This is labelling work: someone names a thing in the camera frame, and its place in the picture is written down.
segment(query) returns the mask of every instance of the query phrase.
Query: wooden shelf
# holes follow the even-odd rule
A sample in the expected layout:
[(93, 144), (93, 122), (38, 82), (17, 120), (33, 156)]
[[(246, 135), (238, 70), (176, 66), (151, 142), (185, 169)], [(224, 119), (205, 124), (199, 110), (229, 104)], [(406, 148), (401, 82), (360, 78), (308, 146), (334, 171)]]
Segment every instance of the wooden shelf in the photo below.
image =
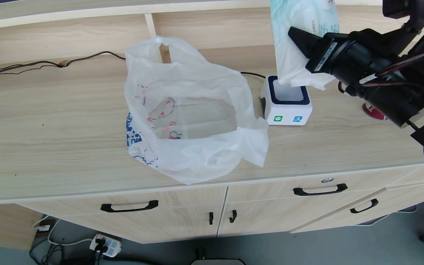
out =
[[(382, 0), (338, 0), (336, 4), (380, 6)], [(0, 4), (0, 28), (86, 17), (257, 7), (269, 7), (269, 0), (19, 0)]]
[[(275, 73), (272, 46), (201, 50), (213, 63)], [(184, 186), (131, 158), (125, 144), (125, 62), (110, 56), (0, 75), (0, 203)], [(248, 77), (261, 115), (262, 79)], [(310, 89), (303, 127), (271, 126), (264, 168), (242, 161), (223, 183), (424, 163), (409, 128), (370, 119), (363, 101)]]

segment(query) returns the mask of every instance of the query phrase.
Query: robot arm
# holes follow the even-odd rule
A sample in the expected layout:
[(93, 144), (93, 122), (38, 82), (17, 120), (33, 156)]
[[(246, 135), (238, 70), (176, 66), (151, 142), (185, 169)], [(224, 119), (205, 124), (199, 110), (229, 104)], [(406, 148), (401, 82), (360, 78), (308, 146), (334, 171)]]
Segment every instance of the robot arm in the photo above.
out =
[(368, 101), (400, 128), (411, 126), (411, 137), (424, 147), (424, 126), (415, 125), (424, 116), (424, 36), (399, 56), (424, 27), (424, 0), (384, 0), (382, 11), (410, 20), (385, 34), (365, 29), (318, 37), (291, 27), (288, 35), (309, 59), (306, 69), (332, 74), (347, 86), (341, 92)]

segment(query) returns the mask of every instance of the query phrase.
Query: power strip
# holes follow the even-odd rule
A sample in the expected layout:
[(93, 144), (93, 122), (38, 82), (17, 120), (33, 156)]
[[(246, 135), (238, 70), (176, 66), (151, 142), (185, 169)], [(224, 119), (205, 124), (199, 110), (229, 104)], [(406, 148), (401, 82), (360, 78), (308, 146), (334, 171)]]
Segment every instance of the power strip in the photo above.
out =
[(106, 235), (102, 235), (98, 233), (94, 239), (91, 241), (91, 245), (89, 245), (90, 250), (96, 250), (96, 246), (98, 243), (96, 243), (96, 240), (103, 240), (104, 246), (108, 247), (107, 251), (103, 253), (103, 255), (106, 255), (110, 258), (115, 257), (119, 252), (121, 252), (121, 242), (119, 240), (116, 240), (114, 238), (108, 237)]

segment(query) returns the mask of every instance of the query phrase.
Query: drawer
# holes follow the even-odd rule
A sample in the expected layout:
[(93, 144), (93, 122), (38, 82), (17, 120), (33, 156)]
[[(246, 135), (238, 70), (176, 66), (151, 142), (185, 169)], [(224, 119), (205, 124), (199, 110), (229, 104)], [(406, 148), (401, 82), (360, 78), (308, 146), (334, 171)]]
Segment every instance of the drawer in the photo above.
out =
[(424, 202), (424, 184), (384, 188), (339, 210), (295, 228), (291, 230), (291, 233), (357, 225), (421, 202)]
[(66, 215), (92, 215), (106, 213), (106, 211), (101, 210), (101, 205), (104, 205), (105, 208), (111, 207), (113, 210), (131, 210), (220, 204), (224, 203), (226, 190), (226, 187), (190, 188), (176, 191), (44, 200), (19, 204), (57, 217)]
[(214, 204), (62, 219), (137, 243), (160, 243), (216, 237), (222, 207)]
[(389, 186), (402, 186), (409, 184), (421, 184), (424, 183), (424, 165), (417, 165), (416, 170), (407, 176), (395, 181)]
[(229, 186), (227, 203), (299, 196), (301, 193), (348, 192), (384, 188), (416, 170), (402, 166), (317, 176), (289, 177), (275, 181)]

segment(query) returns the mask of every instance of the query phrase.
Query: wooden countertop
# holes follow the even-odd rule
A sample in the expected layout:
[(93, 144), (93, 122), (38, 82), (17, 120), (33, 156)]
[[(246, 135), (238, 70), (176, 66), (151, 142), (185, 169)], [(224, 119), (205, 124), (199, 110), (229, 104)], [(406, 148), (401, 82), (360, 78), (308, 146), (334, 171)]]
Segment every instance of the wooden countertop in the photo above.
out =
[[(272, 46), (201, 52), (233, 69), (276, 71)], [(126, 75), (125, 62), (110, 56), (0, 75), (0, 203), (182, 185), (127, 153)], [(248, 80), (261, 115), (262, 79)], [(263, 168), (242, 161), (208, 183), (424, 163), (410, 128), (367, 117), (363, 101), (340, 94), (336, 82), (326, 91), (311, 88), (310, 95), (314, 110), (308, 124), (269, 127)]]

